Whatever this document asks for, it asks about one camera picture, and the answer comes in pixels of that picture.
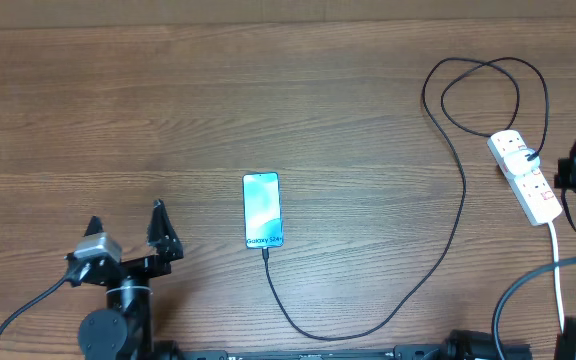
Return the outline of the Samsung Galaxy smartphone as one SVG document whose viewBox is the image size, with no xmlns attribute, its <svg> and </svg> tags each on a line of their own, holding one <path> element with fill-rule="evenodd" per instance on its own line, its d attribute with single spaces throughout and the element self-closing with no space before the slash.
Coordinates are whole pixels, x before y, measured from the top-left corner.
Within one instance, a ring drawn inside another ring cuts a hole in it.
<svg viewBox="0 0 576 360">
<path fill-rule="evenodd" d="M 248 249 L 284 243 L 279 175 L 251 173 L 242 177 L 245 244 Z"/>
</svg>

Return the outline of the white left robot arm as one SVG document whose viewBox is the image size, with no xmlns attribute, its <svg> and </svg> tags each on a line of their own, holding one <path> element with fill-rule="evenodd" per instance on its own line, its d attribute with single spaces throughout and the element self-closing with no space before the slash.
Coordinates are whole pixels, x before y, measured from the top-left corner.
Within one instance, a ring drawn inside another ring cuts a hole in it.
<svg viewBox="0 0 576 360">
<path fill-rule="evenodd" d="M 106 307 L 89 313 L 81 322 L 77 341 L 86 359 L 180 359 L 174 341 L 155 341 L 150 280 L 172 272 L 171 263 L 184 257 L 183 246 L 169 219 L 164 201 L 153 204 L 147 228 L 151 255 L 122 259 L 122 248 L 93 216 L 82 241 L 64 257 L 64 275 L 51 287 L 14 311 L 0 325 L 6 328 L 25 311 L 64 284 L 84 284 L 106 289 Z"/>
</svg>

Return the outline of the white charger plug adapter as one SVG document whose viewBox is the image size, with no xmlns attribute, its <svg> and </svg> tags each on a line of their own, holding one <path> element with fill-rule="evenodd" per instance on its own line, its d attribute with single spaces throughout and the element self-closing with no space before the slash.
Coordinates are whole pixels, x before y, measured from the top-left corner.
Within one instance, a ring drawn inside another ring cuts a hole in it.
<svg viewBox="0 0 576 360">
<path fill-rule="evenodd" d="M 524 148 L 505 155 L 500 168 L 508 179 L 514 179 L 537 170 L 540 165 L 541 160 L 536 151 Z"/>
</svg>

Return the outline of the white power strip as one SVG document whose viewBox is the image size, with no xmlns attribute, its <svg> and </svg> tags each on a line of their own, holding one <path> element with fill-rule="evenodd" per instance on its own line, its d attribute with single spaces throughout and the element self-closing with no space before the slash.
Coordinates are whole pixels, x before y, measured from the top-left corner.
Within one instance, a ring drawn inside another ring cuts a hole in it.
<svg viewBox="0 0 576 360">
<path fill-rule="evenodd" d="M 487 145 L 499 168 L 505 155 L 529 148 L 521 134 L 515 130 L 494 133 L 487 140 Z M 531 225 L 552 223 L 562 213 L 562 206 L 540 167 L 526 175 L 514 179 L 506 177 L 506 179 Z"/>
</svg>

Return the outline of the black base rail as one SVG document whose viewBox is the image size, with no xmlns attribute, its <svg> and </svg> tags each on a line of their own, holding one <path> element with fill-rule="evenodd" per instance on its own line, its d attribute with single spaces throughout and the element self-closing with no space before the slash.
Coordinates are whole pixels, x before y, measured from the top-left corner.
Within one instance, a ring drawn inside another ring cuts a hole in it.
<svg viewBox="0 0 576 360">
<path fill-rule="evenodd" d="M 399 344 L 382 349 L 319 349 L 292 351 L 228 352 L 184 351 L 175 341 L 158 341 L 153 351 L 134 359 L 165 360 L 495 360 L 498 358 L 488 333 L 452 330 L 441 343 Z"/>
</svg>

